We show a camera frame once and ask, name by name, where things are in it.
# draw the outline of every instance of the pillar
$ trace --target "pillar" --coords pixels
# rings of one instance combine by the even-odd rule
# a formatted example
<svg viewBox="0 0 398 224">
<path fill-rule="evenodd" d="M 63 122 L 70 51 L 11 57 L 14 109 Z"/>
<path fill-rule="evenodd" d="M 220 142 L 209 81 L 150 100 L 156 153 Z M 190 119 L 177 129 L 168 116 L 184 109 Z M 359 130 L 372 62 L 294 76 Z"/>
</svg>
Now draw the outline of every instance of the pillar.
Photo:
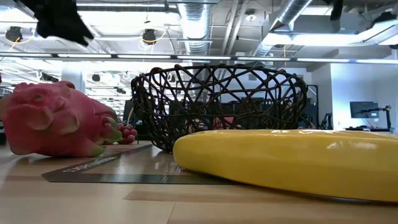
<svg viewBox="0 0 398 224">
<path fill-rule="evenodd" d="M 81 62 L 64 62 L 61 72 L 61 80 L 72 82 L 75 85 L 76 90 L 85 93 L 86 77 L 83 74 L 83 64 Z"/>
</svg>

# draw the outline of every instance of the banana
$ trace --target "banana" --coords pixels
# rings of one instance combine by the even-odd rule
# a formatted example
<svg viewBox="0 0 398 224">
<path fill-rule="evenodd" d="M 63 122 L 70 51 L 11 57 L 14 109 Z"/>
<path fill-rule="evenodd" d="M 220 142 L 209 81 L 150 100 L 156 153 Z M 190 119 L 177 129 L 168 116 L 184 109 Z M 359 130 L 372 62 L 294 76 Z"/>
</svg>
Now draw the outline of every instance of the banana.
<svg viewBox="0 0 398 224">
<path fill-rule="evenodd" d="M 361 131 L 216 130 L 174 145 L 187 169 L 263 187 L 398 202 L 398 136 Z"/>
</svg>

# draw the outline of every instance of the computer monitor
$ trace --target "computer monitor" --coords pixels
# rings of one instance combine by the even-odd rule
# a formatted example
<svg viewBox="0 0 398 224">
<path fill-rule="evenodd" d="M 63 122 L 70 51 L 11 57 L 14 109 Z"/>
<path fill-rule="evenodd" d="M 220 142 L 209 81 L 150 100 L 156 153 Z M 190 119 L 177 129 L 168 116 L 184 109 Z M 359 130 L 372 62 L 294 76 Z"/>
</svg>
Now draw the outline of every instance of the computer monitor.
<svg viewBox="0 0 398 224">
<path fill-rule="evenodd" d="M 349 108 L 351 110 L 351 118 L 379 118 L 379 111 L 369 111 L 378 109 L 377 102 L 350 102 Z"/>
</svg>

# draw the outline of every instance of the dark mat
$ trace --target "dark mat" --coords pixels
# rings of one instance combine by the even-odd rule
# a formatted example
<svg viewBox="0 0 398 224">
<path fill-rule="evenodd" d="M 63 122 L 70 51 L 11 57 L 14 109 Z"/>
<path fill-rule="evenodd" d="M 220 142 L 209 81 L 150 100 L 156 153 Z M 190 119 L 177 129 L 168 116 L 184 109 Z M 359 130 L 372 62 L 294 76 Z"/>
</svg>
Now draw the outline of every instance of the dark mat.
<svg viewBox="0 0 398 224">
<path fill-rule="evenodd" d="M 51 171 L 42 174 L 42 177 L 49 182 L 235 184 L 219 177 L 186 170 L 177 165 L 172 154 L 163 152 L 153 145 Z"/>
</svg>

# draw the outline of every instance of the desk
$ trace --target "desk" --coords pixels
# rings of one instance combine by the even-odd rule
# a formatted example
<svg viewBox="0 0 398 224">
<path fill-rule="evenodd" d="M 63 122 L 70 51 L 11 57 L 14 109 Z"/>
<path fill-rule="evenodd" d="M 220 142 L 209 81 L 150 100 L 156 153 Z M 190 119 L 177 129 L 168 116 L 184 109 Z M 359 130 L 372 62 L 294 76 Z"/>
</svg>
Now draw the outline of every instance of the desk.
<svg viewBox="0 0 398 224">
<path fill-rule="evenodd" d="M 133 146 L 110 146 L 105 155 Z M 398 207 L 346 203 L 248 185 L 50 183 L 85 162 L 0 148 L 1 224 L 395 224 Z"/>
<path fill-rule="evenodd" d="M 356 127 L 356 128 L 345 128 L 346 131 L 370 131 L 370 132 L 390 132 L 390 130 L 388 128 L 360 128 L 360 127 Z"/>
</svg>

